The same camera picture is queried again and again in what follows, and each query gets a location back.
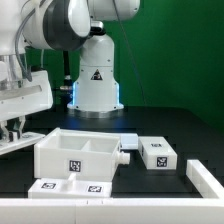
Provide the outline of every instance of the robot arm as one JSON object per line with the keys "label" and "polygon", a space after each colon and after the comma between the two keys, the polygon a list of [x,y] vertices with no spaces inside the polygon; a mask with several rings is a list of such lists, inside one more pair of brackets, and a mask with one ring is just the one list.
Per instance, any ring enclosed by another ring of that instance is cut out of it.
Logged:
{"label": "robot arm", "polygon": [[[22,10],[25,18],[34,8],[27,2]],[[46,0],[24,28],[28,44],[37,49],[75,51],[87,40],[90,15],[86,0]]]}
{"label": "robot arm", "polygon": [[[89,38],[96,21],[117,20],[116,7],[120,19],[130,19],[139,4],[140,0],[46,0],[38,16],[29,19],[23,34],[28,44],[37,49],[75,51]],[[24,5],[23,19],[33,8],[32,1]]]}

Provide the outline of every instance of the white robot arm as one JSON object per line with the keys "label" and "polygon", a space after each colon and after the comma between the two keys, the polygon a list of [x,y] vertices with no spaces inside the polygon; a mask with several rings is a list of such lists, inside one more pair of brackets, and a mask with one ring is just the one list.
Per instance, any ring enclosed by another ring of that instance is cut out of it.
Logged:
{"label": "white robot arm", "polygon": [[[113,78],[114,44],[104,35],[100,21],[130,19],[139,4],[140,0],[0,1],[0,129],[7,141],[7,120],[24,121],[25,115],[48,109],[53,103],[45,71],[33,73],[32,82],[25,79],[31,81],[25,75],[24,39],[37,49],[82,49],[80,77],[74,84],[70,110],[105,114],[123,107]],[[93,78],[97,72],[101,83]]]}

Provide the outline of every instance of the warning label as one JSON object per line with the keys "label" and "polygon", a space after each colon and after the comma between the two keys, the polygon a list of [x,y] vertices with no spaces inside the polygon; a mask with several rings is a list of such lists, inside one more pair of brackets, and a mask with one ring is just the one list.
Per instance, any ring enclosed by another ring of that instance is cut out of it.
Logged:
{"label": "warning label", "polygon": [[98,81],[102,81],[103,78],[99,72],[99,70],[97,69],[96,72],[94,73],[94,75],[92,76],[91,80],[98,80]]}

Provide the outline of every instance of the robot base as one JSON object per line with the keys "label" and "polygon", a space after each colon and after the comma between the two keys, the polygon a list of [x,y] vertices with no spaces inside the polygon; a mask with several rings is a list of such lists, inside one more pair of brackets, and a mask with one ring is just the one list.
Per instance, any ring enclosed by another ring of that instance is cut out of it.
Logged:
{"label": "robot base", "polygon": [[123,108],[122,109],[116,109],[112,111],[102,111],[102,112],[96,112],[96,111],[82,111],[76,108],[68,107],[68,113],[72,114],[77,117],[83,117],[83,118],[111,118],[111,117],[120,117],[123,115]]}

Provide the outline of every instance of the white cube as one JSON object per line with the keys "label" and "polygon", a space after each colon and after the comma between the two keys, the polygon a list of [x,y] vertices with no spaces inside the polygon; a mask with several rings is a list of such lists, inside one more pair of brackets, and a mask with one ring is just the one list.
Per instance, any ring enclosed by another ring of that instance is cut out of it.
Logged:
{"label": "white cube", "polygon": [[163,137],[139,137],[139,153],[147,169],[176,169],[177,154]]}

